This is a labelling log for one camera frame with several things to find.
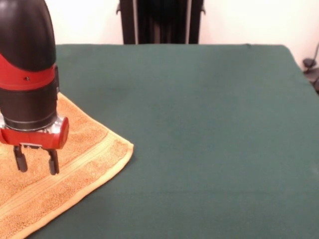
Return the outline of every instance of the orange towel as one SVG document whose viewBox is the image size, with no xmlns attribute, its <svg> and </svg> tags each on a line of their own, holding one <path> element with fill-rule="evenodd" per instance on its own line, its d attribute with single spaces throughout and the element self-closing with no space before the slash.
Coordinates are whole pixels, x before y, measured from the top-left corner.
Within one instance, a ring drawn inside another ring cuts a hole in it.
<svg viewBox="0 0 319 239">
<path fill-rule="evenodd" d="M 130 142 L 58 97 L 58 113 L 70 120 L 58 175 L 50 175 L 46 151 L 24 148 L 28 171 L 21 173 L 13 147 L 0 145 L 0 239 L 22 239 L 45 226 L 119 173 L 133 154 Z"/>
</svg>

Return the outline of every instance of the black stand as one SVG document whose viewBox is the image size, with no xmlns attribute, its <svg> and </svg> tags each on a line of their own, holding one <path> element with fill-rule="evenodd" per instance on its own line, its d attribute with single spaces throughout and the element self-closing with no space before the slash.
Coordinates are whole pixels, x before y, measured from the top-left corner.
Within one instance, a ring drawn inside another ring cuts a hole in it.
<svg viewBox="0 0 319 239">
<path fill-rule="evenodd" d="M 304 71 L 305 77 L 309 80 L 309 82 L 313 85 L 315 91 L 319 94 L 319 68 L 315 66 L 317 65 L 316 58 L 319 51 L 319 43 L 317 44 L 315 56 L 313 58 L 306 58 L 303 60 L 304 67 L 306 70 Z"/>
<path fill-rule="evenodd" d="M 191 1 L 187 27 L 187 0 L 120 0 L 116 13 L 121 12 L 124 44 L 198 44 L 203 4 Z"/>
</svg>

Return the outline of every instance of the green table surface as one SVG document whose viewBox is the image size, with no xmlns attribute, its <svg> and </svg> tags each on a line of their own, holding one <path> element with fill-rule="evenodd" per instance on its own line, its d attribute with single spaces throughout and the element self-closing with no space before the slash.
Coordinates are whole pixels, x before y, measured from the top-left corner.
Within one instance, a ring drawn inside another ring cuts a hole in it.
<svg viewBox="0 0 319 239">
<path fill-rule="evenodd" d="M 319 238 L 319 100 L 286 47 L 60 45 L 57 63 L 135 151 L 29 238 Z"/>
</svg>

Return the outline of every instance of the black cable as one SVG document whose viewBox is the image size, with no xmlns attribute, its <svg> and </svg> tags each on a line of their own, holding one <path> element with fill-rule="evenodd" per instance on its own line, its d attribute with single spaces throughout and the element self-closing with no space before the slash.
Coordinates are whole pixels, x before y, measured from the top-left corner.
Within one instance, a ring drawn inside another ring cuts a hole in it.
<svg viewBox="0 0 319 239">
<path fill-rule="evenodd" d="M 306 68 L 304 73 L 309 73 L 310 70 L 317 64 L 316 58 L 318 56 L 318 52 L 319 52 L 319 42 L 318 42 L 316 50 L 315 50 L 315 56 L 313 58 L 306 58 L 303 60 L 303 64 Z"/>
<path fill-rule="evenodd" d="M 315 79 L 315 81 L 313 82 L 313 86 L 314 86 L 314 88 L 316 88 L 316 84 L 317 84 L 317 82 L 319 81 L 319 76 Z"/>
<path fill-rule="evenodd" d="M 314 56 L 314 60 L 316 60 L 317 58 L 317 55 L 318 55 L 318 50 L 319 50 L 319 42 L 317 44 L 317 47 L 316 47 L 316 51 L 315 51 L 315 56 Z"/>
</svg>

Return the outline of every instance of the robotic arm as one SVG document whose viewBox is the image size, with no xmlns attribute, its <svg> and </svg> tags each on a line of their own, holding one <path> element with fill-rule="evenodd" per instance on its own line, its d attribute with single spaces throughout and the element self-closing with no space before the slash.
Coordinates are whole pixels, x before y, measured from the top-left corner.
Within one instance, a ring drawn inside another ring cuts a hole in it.
<svg viewBox="0 0 319 239">
<path fill-rule="evenodd" d="M 0 142 L 13 145 L 18 170 L 22 147 L 48 151 L 52 175 L 69 121 L 57 114 L 58 68 L 50 14 L 44 0 L 0 0 Z"/>
</svg>

